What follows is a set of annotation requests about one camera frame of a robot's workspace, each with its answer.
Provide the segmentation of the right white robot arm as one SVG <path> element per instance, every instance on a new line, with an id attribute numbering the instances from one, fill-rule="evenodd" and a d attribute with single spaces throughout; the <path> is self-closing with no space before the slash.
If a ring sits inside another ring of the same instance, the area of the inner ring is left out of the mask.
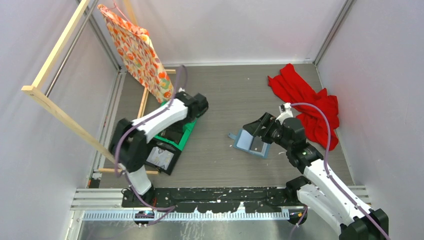
<path id="1" fill-rule="evenodd" d="M 314 210 L 340 240 L 389 239 L 387 214 L 372 209 L 325 164 L 323 155 L 307 142 L 299 119 L 287 114 L 276 118 L 266 112 L 243 129 L 264 143 L 284 148 L 289 162 L 301 173 L 286 183 L 288 203 L 301 203 Z"/>

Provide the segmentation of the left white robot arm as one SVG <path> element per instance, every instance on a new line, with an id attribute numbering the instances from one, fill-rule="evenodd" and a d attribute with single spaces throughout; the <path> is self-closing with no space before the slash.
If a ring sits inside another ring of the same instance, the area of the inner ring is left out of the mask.
<path id="1" fill-rule="evenodd" d="M 146 166 L 169 174 L 181 155 L 196 120 L 209 108 L 207 98 L 198 93 L 191 96 L 179 91 L 151 113 L 134 119 L 123 118 L 116 124 L 108 151 L 115 165 L 123 167 L 141 207 L 154 199 L 154 186 Z"/>

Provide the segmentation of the dark grey credit card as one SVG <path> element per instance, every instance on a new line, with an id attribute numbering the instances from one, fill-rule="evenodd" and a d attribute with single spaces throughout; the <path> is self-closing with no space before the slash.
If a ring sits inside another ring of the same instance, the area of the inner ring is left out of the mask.
<path id="1" fill-rule="evenodd" d="M 265 150 L 267 149 L 267 144 L 262 141 L 262 138 L 259 136 L 255 136 L 252 139 L 251 145 L 249 150 L 251 152 L 256 152 L 258 154 L 263 154 Z"/>

